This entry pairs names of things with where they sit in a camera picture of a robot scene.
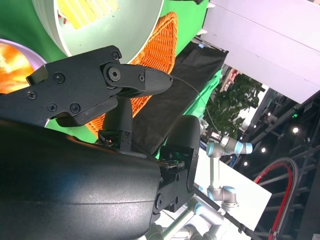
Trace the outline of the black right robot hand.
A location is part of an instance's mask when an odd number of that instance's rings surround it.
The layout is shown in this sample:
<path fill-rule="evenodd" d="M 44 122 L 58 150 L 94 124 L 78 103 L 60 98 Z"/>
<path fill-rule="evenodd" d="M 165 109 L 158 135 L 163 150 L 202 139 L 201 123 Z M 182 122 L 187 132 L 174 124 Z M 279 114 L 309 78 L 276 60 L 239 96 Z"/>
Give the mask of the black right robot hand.
<path fill-rule="evenodd" d="M 0 237 L 136 240 L 194 195 L 200 123 L 183 115 L 159 159 L 133 145 L 131 99 L 173 78 L 111 45 L 46 63 L 0 97 Z"/>

